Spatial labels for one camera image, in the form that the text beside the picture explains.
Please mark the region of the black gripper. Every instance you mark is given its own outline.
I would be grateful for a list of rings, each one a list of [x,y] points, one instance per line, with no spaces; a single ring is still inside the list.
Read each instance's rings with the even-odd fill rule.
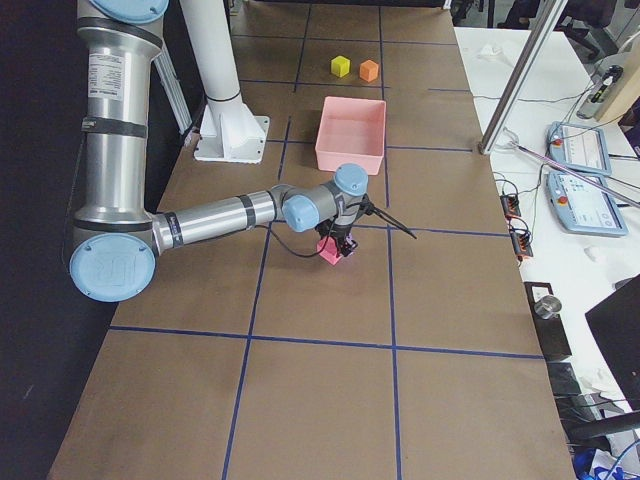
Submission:
[[[338,225],[336,219],[325,220],[315,227],[320,239],[326,236],[338,238],[335,240],[339,258],[347,258],[354,253],[357,242],[351,235],[350,225]]]

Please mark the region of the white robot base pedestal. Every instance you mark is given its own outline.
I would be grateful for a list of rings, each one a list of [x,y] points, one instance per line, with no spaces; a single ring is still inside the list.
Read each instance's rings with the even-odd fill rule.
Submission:
[[[206,96],[195,158],[207,162],[257,164],[270,125],[244,103],[222,1],[181,3]]]

